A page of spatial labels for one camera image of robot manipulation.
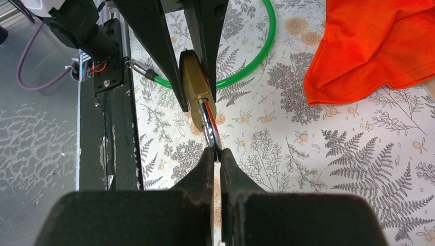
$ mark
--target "green cable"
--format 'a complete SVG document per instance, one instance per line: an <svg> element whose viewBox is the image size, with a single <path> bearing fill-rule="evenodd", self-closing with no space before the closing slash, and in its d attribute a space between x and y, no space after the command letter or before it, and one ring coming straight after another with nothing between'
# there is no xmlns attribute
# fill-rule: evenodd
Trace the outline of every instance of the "green cable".
<svg viewBox="0 0 435 246"><path fill-rule="evenodd" d="M228 77L224 78L221 81L218 81L216 83L217 89L222 89L227 86L231 86L237 81L240 81L244 77L248 76L250 73L252 73L266 58L267 54L269 53L270 49L272 48L274 39L275 39L275 32L276 32L276 18L275 18L275 11L273 10L273 5L270 2L270 0L262 0L264 6L266 6L267 14L269 16L269 33L267 34L267 39L264 43L264 46L258 53L258 55L252 60L246 67L244 67L242 70L240 70L238 73ZM171 84L166 79L155 76L153 79L156 83L171 88Z"/></svg>

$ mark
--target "table surface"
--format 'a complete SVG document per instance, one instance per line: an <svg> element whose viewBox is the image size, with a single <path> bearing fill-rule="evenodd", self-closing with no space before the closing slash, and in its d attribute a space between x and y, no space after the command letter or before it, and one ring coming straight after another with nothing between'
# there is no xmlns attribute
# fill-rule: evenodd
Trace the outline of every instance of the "table surface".
<svg viewBox="0 0 435 246"><path fill-rule="evenodd" d="M225 148L267 191L357 194L372 205L391 245L435 241L434 101L417 86L381 88L348 105L308 106L302 80L324 33L325 1L273 4L277 32L269 56L247 78L217 93L216 122ZM192 48L183 12L166 18L179 56ZM268 21L258 0L230 1L218 79L256 56ZM298 28L304 32L294 35ZM134 35L130 37L132 58L162 74ZM171 90L137 73L134 85L144 184L166 189L196 165L204 137L190 115L181 112ZM216 239L219 205L217 192Z"/></svg>

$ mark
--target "orange cloth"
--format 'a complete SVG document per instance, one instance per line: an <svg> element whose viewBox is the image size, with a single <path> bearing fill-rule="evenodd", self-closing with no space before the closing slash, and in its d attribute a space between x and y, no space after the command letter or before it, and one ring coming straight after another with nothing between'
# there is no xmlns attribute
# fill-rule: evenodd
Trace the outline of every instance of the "orange cloth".
<svg viewBox="0 0 435 246"><path fill-rule="evenodd" d="M304 79L309 104L346 104L382 85L435 77L435 0L327 0L325 35Z"/></svg>

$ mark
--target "red wire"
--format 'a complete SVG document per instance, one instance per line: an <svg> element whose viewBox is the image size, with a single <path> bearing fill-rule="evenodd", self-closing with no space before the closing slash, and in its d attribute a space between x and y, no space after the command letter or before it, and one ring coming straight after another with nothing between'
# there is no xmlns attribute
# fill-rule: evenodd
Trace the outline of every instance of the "red wire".
<svg viewBox="0 0 435 246"><path fill-rule="evenodd" d="M101 73L101 72L103 72L103 71L106 69L106 67L107 67L107 63L104 63L104 67L103 67L103 68L101 68L101 69L98 70L98 71L92 71L91 74Z"/></svg>

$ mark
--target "fern print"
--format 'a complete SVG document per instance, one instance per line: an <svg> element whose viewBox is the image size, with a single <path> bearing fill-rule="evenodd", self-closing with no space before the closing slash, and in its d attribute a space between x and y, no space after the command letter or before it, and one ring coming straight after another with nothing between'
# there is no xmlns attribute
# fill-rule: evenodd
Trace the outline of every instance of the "fern print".
<svg viewBox="0 0 435 246"><path fill-rule="evenodd" d="M250 18L255 17L256 8L251 4L251 0L235 0L236 5L240 5L240 10L247 13Z"/></svg>
<svg viewBox="0 0 435 246"><path fill-rule="evenodd" d="M231 86L218 90L219 98L217 102L227 100L225 106L234 105L235 101L244 95L251 93L251 91L242 91L242 88L251 83L254 77L245 81L237 82Z"/></svg>
<svg viewBox="0 0 435 246"><path fill-rule="evenodd" d="M398 135L403 130L403 132L405 132L405 135L407 136L408 129L411 128L419 129L421 132L423 132L423 134L426 135L426 133L412 118L415 113L421 112L421 109L423 108L423 103L419 98L417 98L417 96L410 95L408 89L400 89L392 93L388 87L382 87L380 90L370 95L368 100L375 103L376 106L382 105L382 108L385 108L387 106L391 109L393 107L400 108L400 110L402 110L402 112L412 122L413 126L403 123L402 120L399 120L396 117L390 118L390 116L388 115L388 111L381 110L375 111L375 114L381 114L381 116L372 117L374 124L379 124L379 127L385 126L386 129L389 129L390 131L397 131Z"/></svg>
<svg viewBox="0 0 435 246"><path fill-rule="evenodd" d="M284 163L284 166L288 172L298 174L296 181L298 182L299 189L304 189L305 186L309 186L315 192L320 192L321 189L326 188L326 184L319 181L320 175L318 175L317 169L309 169L300 162L300 159L303 160L310 156L304 152L296 150L293 145L288 143L287 138L286 141L288 154L285 156L287 162Z"/></svg>
<svg viewBox="0 0 435 246"><path fill-rule="evenodd" d="M145 77L141 76L139 79L141 82L141 85L143 86L142 89L142 98L145 100L145 102L149 103L152 101L152 92L159 86L157 83L146 79Z"/></svg>
<svg viewBox="0 0 435 246"><path fill-rule="evenodd" d="M159 98L157 99L157 104L156 104L157 106L170 108L171 110L179 108L178 101L172 89L159 86L157 91L159 94Z"/></svg>
<svg viewBox="0 0 435 246"><path fill-rule="evenodd" d="M299 188L310 186L315 191L326 185L318 181L317 169L308 169L300 160L309 155L295 149L287 143L288 154L283 154L281 144L273 141L269 131L255 132L251 138L251 149L255 154L249 155L247 160L240 160L242 170L255 182L273 192L285 192L291 187L290 180L295 178Z"/></svg>
<svg viewBox="0 0 435 246"><path fill-rule="evenodd" d="M142 143L146 135L142 135L139 138L139 142ZM142 163L142 178L144 180L144 190L152 187L157 182L159 182L163 176L160 176L159 178L150 179L149 176L153 172L153 169L155 167L155 161L157 159L157 154L154 155L151 161L148 161L148 154L149 154L149 148L151 146L151 143L153 142L153 139L149 139L145 141L145 144L141 146L141 163Z"/></svg>
<svg viewBox="0 0 435 246"><path fill-rule="evenodd" d="M320 0L282 0L280 4L276 4L275 8L277 9L289 9L289 8L298 8L303 9L307 8L308 5L317 4L319 7L324 5L320 2Z"/></svg>
<svg viewBox="0 0 435 246"><path fill-rule="evenodd" d="M231 75L238 73L245 67L246 60L242 63L242 65L235 69L234 65L237 61L237 53L239 49L235 49L231 53L229 53L229 46L224 48L221 52L219 52L216 59L216 80L222 80L224 78L230 77Z"/></svg>
<svg viewBox="0 0 435 246"><path fill-rule="evenodd" d="M237 35L245 25L243 25L242 12L235 9L232 2L228 2L227 13L225 14L224 25L222 27L222 37L225 41Z"/></svg>
<svg viewBox="0 0 435 246"><path fill-rule="evenodd" d="M175 183L180 181L187 173L192 170L202 155L204 147L202 143L196 143L195 140L189 140L186 143L181 143L172 153L171 159L179 164L174 167L171 178Z"/></svg>
<svg viewBox="0 0 435 246"><path fill-rule="evenodd" d="M281 92L281 108L287 113L293 113L292 122L307 125L320 118L322 107L308 105L302 87L305 73L313 59L313 54L301 52L290 55L290 65L277 63L267 73L270 78L268 85Z"/></svg>
<svg viewBox="0 0 435 246"><path fill-rule="evenodd" d="M416 170L418 178L423 178L427 181L430 181L430 183L435 186L435 167L433 164L420 162L416 167Z"/></svg>
<svg viewBox="0 0 435 246"><path fill-rule="evenodd" d="M435 102L433 101L432 97L427 95L427 96L422 96L422 98L426 101L424 104L426 106L431 108L431 110L430 110L430 113L431 113L430 117L435 119Z"/></svg>
<svg viewBox="0 0 435 246"><path fill-rule="evenodd" d="M172 138L169 136L167 129L171 126L170 123L168 123L166 120L163 120L163 117L165 116L165 113L161 109L152 109L149 106L145 104L140 104L146 108L148 118L147 118L147 124L150 125L152 122L154 122L154 128L153 132L159 134L159 142L164 142L164 153L165 155L170 155L172 149L170 147L170 144L172 143Z"/></svg>
<svg viewBox="0 0 435 246"><path fill-rule="evenodd" d="M371 119L374 121L374 125L378 125L379 127L385 127L387 130L391 132L397 131L397 135L400 134L401 131L405 132L405 136L408 136L408 129L417 128L418 126L408 126L403 121L398 120L397 118L391 118L388 111L375 110L374 114L379 114L380 116L372 117Z"/></svg>
<svg viewBox="0 0 435 246"><path fill-rule="evenodd" d="M372 138L360 147L364 133L348 139L347 132L324 131L329 149L326 157L334 156L329 166L341 166L330 173L355 180L355 182L336 184L332 189L348 191L367 199L381 226L397 230L395 240L411 240L409 233L416 227L433 222L433 219L412 217L417 210L427 206L433 195L422 200L410 200L408 192L412 190L411 163L409 162L403 175L393 179L394 169L391 150L394 144L389 143L380 151L376 151L378 138Z"/></svg>
<svg viewBox="0 0 435 246"><path fill-rule="evenodd" d="M189 28L185 23L184 15L181 12L172 12L169 14L169 17L172 19L169 26L174 29L174 34L190 39Z"/></svg>

